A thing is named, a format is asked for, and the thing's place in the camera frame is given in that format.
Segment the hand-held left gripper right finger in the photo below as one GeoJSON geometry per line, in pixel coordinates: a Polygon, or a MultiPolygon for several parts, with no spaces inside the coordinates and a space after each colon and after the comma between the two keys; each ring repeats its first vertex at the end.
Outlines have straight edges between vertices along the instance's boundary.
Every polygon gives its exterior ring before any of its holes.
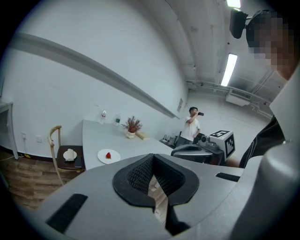
{"type": "Polygon", "coordinates": [[[234,206],[236,182],[219,173],[240,177],[242,169],[207,165],[167,155],[154,157],[155,173],[171,188],[165,226],[156,236],[229,236],[243,208],[234,206]]]}

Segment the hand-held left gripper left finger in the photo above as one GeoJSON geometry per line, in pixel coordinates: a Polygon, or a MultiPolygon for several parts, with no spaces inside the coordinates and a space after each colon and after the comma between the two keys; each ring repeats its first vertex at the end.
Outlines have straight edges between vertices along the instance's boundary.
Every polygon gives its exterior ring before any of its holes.
{"type": "Polygon", "coordinates": [[[141,156],[92,168],[42,201],[36,215],[43,221],[73,194],[88,198],[65,235],[76,240],[167,240],[172,236],[151,208],[129,205],[113,189],[113,177],[141,156]]]}

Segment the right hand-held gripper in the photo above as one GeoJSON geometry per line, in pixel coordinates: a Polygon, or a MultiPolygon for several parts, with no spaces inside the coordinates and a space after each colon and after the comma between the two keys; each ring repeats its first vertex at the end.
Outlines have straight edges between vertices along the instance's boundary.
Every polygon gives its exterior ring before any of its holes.
{"type": "Polygon", "coordinates": [[[197,144],[184,144],[173,149],[171,156],[193,162],[205,162],[211,160],[215,154],[221,156],[219,165],[224,165],[235,152],[233,131],[219,130],[210,135],[204,135],[198,144],[209,151],[202,150],[197,144]]]}

